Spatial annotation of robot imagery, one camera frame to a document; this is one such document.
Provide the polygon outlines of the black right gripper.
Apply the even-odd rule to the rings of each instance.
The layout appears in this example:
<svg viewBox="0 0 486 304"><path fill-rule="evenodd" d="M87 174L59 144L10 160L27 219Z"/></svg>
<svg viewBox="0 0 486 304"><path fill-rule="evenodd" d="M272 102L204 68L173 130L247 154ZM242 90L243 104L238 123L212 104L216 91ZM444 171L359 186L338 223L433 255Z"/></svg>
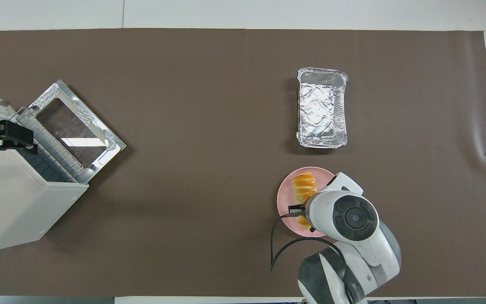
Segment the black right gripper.
<svg viewBox="0 0 486 304"><path fill-rule="evenodd" d="M304 204L297 204L289 206L289 217L306 216ZM312 233L316 231L314 227L310 227L309 231Z"/></svg>

